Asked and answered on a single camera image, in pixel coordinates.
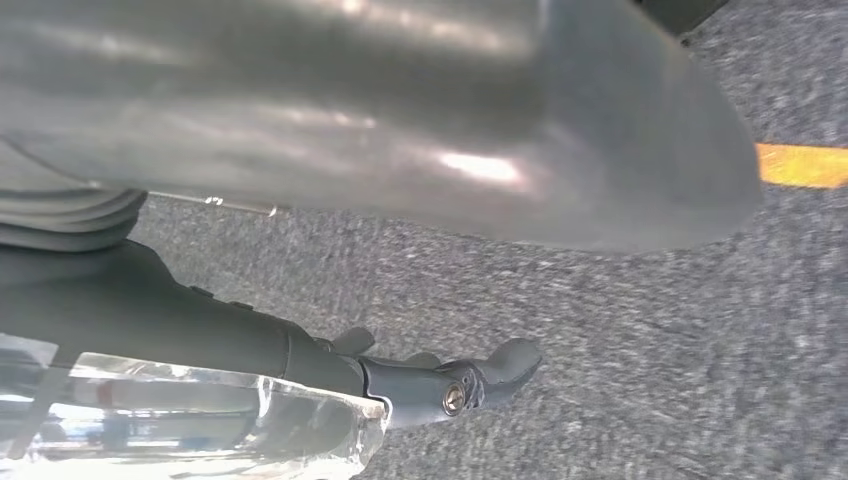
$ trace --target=transparent plastic cover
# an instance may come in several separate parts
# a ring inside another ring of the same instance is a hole
[[[0,479],[348,479],[384,405],[284,380],[0,335]]]

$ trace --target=yellow line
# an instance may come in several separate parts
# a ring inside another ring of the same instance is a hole
[[[848,185],[848,149],[758,144],[760,176],[793,187]]]

